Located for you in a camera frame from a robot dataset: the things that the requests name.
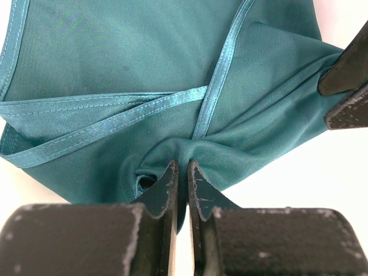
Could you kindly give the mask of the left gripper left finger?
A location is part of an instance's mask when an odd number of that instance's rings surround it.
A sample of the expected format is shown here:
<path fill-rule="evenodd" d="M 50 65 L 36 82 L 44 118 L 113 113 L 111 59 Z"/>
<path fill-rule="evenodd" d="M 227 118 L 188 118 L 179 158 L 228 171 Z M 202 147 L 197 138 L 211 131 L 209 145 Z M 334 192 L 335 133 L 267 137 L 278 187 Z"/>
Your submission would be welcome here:
<path fill-rule="evenodd" d="M 173 275 L 177 161 L 129 204 L 29 204 L 1 230 L 2 275 Z"/>

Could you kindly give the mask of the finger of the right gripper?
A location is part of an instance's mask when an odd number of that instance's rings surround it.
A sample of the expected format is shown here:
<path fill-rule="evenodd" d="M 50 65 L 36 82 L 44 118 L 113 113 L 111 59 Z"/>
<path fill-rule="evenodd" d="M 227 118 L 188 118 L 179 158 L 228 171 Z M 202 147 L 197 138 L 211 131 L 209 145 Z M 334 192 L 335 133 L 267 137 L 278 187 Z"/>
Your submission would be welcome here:
<path fill-rule="evenodd" d="M 367 128 L 367 82 L 343 98 L 324 119 L 329 130 Z"/>
<path fill-rule="evenodd" d="M 328 96 L 356 89 L 367 80 L 367 24 L 322 76 L 318 83 L 321 95 Z"/>

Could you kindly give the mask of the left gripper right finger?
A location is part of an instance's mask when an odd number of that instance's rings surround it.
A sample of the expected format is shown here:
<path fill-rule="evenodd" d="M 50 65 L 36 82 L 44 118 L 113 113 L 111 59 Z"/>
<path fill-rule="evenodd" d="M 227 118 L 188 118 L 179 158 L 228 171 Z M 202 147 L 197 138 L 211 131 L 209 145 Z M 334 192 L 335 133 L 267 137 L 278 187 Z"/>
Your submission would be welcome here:
<path fill-rule="evenodd" d="M 348 220 L 327 208 L 241 208 L 187 169 L 195 275 L 366 275 Z"/>

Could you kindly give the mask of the teal satin napkin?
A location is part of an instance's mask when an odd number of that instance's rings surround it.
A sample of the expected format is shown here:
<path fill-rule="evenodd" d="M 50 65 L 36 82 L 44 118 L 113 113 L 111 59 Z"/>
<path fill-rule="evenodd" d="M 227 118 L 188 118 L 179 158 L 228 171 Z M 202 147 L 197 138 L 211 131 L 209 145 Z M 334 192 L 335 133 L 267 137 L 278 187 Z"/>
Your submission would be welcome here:
<path fill-rule="evenodd" d="M 1 156 L 71 203 L 128 203 L 191 160 L 225 190 L 326 130 L 342 50 L 312 1 L 13 1 Z"/>

